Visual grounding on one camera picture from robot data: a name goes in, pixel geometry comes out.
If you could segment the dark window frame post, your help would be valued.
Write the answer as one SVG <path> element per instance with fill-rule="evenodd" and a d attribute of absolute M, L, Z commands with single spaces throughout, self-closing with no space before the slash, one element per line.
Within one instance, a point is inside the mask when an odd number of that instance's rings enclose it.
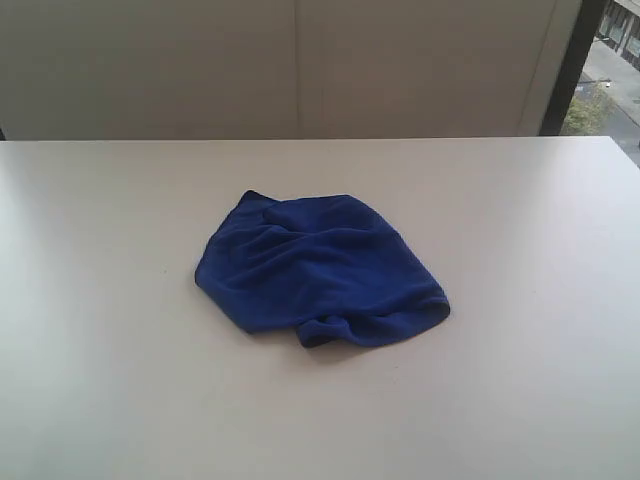
<path fill-rule="evenodd" d="M 560 134 L 606 4 L 606 0 L 580 2 L 564 58 L 538 131 L 539 136 Z"/>

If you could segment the blue microfibre cloth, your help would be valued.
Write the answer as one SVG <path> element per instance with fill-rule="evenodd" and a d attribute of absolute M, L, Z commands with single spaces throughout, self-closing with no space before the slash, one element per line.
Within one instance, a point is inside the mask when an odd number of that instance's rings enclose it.
<path fill-rule="evenodd" d="M 445 321 L 444 289 L 374 209 L 350 195 L 246 191 L 210 237 L 195 284 L 249 334 L 293 329 L 305 348 L 374 348 Z"/>

